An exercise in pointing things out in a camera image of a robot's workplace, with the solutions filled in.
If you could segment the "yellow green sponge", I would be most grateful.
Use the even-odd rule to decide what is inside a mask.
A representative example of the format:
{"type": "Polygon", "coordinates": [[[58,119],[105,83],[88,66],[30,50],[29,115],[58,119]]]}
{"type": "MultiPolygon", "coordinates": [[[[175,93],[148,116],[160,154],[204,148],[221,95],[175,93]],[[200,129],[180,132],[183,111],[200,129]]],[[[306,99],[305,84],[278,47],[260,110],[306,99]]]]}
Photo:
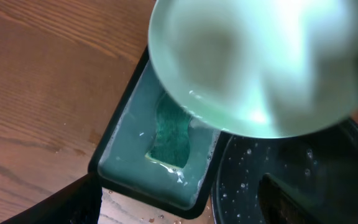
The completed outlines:
{"type": "Polygon", "coordinates": [[[190,121],[191,116],[163,94],[155,109],[155,139],[145,157],[170,169],[184,168],[190,156],[190,121]]]}

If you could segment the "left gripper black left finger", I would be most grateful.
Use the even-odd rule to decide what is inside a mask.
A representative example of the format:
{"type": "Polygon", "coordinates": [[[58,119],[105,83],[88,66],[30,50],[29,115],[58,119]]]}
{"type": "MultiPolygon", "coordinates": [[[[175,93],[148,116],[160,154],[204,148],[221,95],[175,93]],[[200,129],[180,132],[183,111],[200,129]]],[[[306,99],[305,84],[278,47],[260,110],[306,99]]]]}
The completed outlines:
{"type": "Polygon", "coordinates": [[[90,173],[1,224],[97,224],[101,202],[101,184],[90,173]]]}

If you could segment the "mint green plate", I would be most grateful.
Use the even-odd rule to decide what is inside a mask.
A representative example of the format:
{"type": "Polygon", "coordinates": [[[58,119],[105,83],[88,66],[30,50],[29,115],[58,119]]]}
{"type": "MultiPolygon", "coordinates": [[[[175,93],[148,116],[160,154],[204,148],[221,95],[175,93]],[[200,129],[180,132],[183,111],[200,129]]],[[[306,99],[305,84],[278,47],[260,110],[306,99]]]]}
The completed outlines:
{"type": "Polygon", "coordinates": [[[299,136],[358,110],[358,0],[157,1],[148,46],[168,94],[229,133],[299,136]]]}

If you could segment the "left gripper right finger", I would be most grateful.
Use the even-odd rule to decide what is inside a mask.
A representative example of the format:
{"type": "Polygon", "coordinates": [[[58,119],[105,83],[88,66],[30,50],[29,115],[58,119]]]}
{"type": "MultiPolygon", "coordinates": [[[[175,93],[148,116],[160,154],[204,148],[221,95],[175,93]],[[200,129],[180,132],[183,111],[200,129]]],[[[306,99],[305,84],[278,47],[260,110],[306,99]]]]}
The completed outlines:
{"type": "Polygon", "coordinates": [[[272,174],[265,173],[257,192],[259,207],[268,224],[320,224],[316,203],[272,174]]]}

